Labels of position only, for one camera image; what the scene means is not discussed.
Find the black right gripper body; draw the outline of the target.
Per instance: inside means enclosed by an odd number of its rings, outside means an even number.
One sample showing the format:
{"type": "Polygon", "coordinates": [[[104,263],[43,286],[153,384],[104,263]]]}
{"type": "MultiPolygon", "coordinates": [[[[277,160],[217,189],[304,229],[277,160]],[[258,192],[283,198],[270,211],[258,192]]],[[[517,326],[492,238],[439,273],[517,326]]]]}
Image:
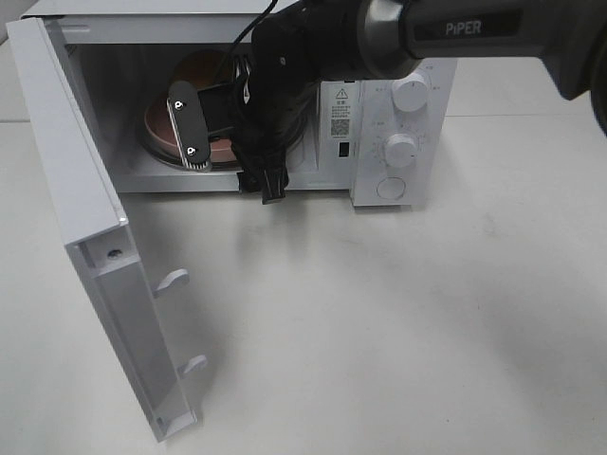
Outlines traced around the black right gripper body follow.
{"type": "Polygon", "coordinates": [[[341,10],[266,10],[251,25],[253,64],[235,85],[232,149],[243,166],[283,166],[318,85],[341,78],[341,10]]]}

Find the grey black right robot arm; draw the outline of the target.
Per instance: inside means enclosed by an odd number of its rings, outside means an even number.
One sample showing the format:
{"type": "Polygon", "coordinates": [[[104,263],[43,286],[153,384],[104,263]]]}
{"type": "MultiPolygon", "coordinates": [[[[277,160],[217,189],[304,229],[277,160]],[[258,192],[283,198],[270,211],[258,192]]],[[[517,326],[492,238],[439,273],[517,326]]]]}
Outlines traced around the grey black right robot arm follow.
{"type": "Polygon", "coordinates": [[[325,81],[401,79],[428,58],[533,57],[564,99],[588,94],[606,122],[602,1],[298,1],[250,30],[232,148],[240,190],[264,203],[284,198],[287,138],[325,81]]]}

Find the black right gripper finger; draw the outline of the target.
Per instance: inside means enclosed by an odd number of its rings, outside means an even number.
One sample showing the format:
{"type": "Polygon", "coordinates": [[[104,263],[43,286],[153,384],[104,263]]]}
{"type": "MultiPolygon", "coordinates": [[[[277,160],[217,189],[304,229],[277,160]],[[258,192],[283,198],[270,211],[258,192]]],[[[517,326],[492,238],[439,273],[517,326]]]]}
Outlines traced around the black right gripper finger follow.
{"type": "Polygon", "coordinates": [[[285,199],[288,171],[285,163],[265,165],[261,172],[262,204],[270,205],[285,199]]]}
{"type": "Polygon", "coordinates": [[[243,167],[238,173],[238,190],[241,193],[261,191],[261,171],[256,167],[243,167]]]}

